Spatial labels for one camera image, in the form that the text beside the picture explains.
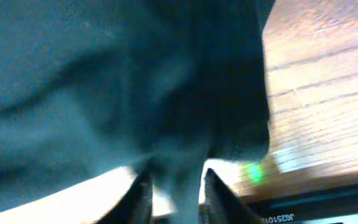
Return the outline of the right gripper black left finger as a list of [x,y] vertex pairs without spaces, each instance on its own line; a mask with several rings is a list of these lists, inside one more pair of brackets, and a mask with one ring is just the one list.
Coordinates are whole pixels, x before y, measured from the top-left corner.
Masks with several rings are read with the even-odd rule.
[[96,224],[150,224],[152,221],[152,180],[147,171],[139,174],[126,194]]

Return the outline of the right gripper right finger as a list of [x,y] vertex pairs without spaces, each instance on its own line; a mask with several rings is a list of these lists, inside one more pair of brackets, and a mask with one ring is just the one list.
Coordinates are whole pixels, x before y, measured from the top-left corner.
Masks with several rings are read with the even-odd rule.
[[209,168],[204,178],[205,217],[210,224],[261,224],[258,214],[244,205],[223,180]]

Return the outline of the black t-shirt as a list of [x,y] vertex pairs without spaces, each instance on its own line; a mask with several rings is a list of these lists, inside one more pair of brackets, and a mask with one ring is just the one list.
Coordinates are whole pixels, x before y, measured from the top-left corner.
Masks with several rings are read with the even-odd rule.
[[129,166],[198,223],[204,163],[269,151],[273,6],[0,0],[0,213]]

